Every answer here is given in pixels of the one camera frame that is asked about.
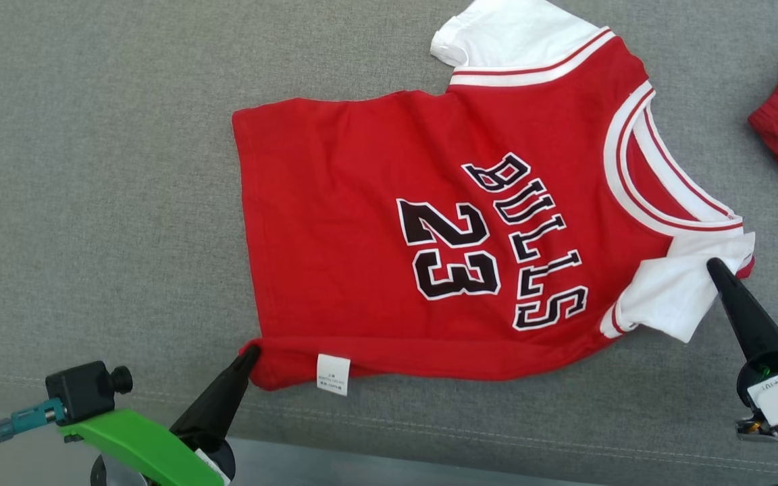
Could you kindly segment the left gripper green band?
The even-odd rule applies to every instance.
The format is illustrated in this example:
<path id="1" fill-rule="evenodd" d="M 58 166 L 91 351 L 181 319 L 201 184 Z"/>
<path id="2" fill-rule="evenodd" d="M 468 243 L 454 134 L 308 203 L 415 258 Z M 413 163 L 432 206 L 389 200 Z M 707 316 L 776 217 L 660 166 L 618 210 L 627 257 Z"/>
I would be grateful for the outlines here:
<path id="1" fill-rule="evenodd" d="M 65 427 L 65 440 L 99 451 L 90 486 L 230 486 L 206 454 L 232 454 L 228 431 L 261 356 L 250 345 L 167 430 L 129 409 Z"/>

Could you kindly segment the red Bulls 23 jersey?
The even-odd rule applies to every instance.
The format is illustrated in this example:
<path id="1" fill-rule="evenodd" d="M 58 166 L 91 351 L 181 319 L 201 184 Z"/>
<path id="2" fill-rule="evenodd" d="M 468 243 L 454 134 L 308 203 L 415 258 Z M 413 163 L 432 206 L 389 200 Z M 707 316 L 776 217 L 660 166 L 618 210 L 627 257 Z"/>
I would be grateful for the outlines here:
<path id="1" fill-rule="evenodd" d="M 261 336 L 251 381 L 548 373 L 642 326 L 687 342 L 754 262 L 680 168 L 642 61 L 547 0 L 475 0 L 430 44 L 445 92 L 237 111 Z"/>

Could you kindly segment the grey fabric sofa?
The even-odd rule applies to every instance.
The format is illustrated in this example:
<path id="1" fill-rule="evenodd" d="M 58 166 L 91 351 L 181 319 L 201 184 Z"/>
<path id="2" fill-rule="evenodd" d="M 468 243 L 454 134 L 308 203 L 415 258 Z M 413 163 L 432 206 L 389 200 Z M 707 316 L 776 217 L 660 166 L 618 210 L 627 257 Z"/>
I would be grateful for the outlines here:
<path id="1" fill-rule="evenodd" d="M 470 0 L 0 0 L 0 416 L 49 373 L 126 365 L 120 403 L 170 423 L 257 335 L 235 110 L 444 90 L 430 40 Z M 778 164 L 747 118 L 778 78 L 778 0 L 556 0 L 623 37 L 667 147 L 756 233 L 748 286 L 778 322 Z M 640 329 L 503 383 L 354 379 L 250 389 L 237 480 L 769 486 L 742 441 L 721 308 L 689 344 Z"/>

